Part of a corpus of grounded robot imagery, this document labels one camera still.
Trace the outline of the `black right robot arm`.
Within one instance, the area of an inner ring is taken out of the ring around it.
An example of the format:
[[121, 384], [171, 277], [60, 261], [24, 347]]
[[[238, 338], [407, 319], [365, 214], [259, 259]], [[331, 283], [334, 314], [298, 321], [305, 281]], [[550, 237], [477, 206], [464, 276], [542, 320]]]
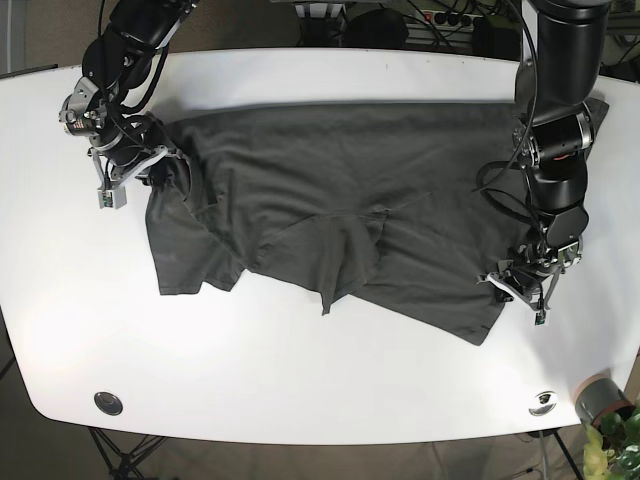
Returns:
[[124, 206], [128, 183], [148, 185], [155, 164], [182, 156], [146, 107], [170, 40], [197, 6], [196, 1], [120, 1], [85, 51], [82, 77], [58, 120], [68, 134], [90, 143], [101, 208]]

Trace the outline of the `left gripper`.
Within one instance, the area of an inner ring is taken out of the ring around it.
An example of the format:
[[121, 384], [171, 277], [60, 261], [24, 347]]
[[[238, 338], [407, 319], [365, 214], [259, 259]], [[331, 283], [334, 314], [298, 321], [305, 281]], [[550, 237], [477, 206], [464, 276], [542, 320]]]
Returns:
[[551, 248], [541, 241], [510, 247], [505, 259], [493, 271], [480, 276], [481, 283], [491, 284], [498, 303], [519, 302], [535, 315], [535, 326], [544, 325], [549, 301], [560, 276], [582, 259], [582, 237], [561, 248]]

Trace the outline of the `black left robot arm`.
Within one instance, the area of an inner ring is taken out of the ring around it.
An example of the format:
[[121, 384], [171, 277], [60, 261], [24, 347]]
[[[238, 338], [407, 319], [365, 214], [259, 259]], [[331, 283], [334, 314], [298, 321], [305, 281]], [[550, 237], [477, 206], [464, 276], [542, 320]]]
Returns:
[[587, 99], [599, 73], [610, 6], [524, 1], [512, 8], [523, 30], [515, 100], [524, 116], [513, 134], [512, 156], [482, 166], [476, 190], [529, 231], [480, 279], [494, 286], [499, 302], [529, 307], [538, 325], [546, 321], [560, 276], [582, 257], [589, 223], [587, 154], [596, 138]]

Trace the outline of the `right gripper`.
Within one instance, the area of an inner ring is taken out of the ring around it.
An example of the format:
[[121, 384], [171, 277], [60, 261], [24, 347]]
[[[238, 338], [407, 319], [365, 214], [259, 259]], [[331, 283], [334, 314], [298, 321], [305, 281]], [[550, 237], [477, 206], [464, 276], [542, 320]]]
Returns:
[[185, 158], [152, 113], [126, 115], [120, 105], [106, 102], [96, 85], [77, 85], [63, 102], [59, 122], [68, 134], [90, 143], [102, 209], [126, 205], [126, 186], [135, 180], [149, 186], [159, 162]]

